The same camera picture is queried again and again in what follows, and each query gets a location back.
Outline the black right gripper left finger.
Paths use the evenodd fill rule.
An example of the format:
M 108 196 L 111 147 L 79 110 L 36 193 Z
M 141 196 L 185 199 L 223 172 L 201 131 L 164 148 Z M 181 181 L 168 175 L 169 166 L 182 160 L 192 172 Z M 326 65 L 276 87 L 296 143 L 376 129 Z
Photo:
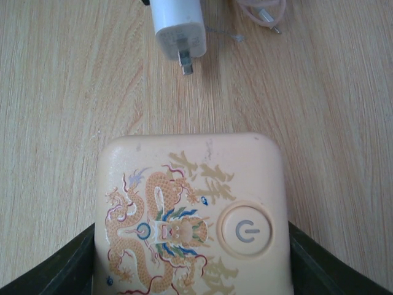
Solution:
M 95 225 L 1 288 L 1 294 L 91 294 Z

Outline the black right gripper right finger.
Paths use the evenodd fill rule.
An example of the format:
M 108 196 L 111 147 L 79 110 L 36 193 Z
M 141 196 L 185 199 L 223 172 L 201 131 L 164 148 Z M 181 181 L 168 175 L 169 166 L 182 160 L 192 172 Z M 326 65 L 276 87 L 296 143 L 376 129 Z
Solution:
M 392 294 L 339 260 L 291 222 L 289 238 L 295 294 Z

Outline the beige wooden-look adapter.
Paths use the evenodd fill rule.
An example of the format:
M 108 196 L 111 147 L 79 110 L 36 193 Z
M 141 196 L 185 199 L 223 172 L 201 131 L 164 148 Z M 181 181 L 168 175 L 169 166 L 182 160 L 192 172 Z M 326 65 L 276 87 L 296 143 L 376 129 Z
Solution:
M 293 294 L 280 150 L 135 135 L 98 157 L 93 294 Z

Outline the white small charger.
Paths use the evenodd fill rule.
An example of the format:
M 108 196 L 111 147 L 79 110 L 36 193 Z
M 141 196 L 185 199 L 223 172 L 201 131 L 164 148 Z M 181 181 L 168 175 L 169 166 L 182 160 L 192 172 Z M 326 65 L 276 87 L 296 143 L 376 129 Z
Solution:
M 207 51 L 200 0 L 150 1 L 155 38 L 165 57 L 178 61 L 183 75 L 193 73 L 192 60 Z

